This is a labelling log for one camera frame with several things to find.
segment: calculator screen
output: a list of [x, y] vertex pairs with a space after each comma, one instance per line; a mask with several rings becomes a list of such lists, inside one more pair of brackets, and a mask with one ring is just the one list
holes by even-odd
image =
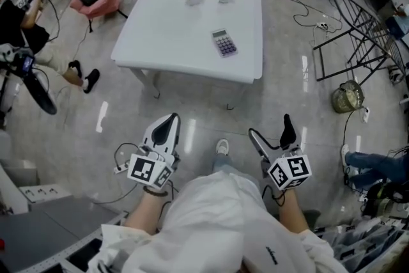
[[214, 38], [217, 38], [217, 37], [222, 36], [222, 35], [225, 35], [225, 34], [226, 34], [226, 31], [223, 30], [223, 31], [214, 33], [214, 34], [213, 34], [213, 37], [214, 37]]

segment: wire mesh basket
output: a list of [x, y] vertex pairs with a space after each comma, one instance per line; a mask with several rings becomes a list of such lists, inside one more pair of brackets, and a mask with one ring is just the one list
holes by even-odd
[[331, 96], [331, 103], [337, 113], [347, 113], [362, 108], [364, 93], [354, 80], [342, 83]]

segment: flower pot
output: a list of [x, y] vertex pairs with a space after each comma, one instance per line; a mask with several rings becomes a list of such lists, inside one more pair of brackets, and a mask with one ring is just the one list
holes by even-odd
[[186, 3], [187, 3], [189, 6], [193, 6], [194, 4], [200, 3], [200, 0], [186, 0]]

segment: table top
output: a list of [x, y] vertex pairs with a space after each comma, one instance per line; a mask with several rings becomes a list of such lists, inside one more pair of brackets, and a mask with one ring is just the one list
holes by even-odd
[[[212, 31], [226, 29], [238, 54], [222, 58]], [[111, 59], [118, 66], [252, 83], [263, 73], [261, 0], [137, 0]]]

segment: black t-shirt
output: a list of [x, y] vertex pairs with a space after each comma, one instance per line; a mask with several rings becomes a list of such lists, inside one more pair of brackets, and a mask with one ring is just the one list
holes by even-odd
[[43, 49], [50, 35], [43, 27], [35, 24], [32, 29], [21, 29], [25, 11], [14, 6], [10, 0], [0, 4], [0, 44], [10, 43], [15, 47], [25, 46], [21, 31], [34, 54]]

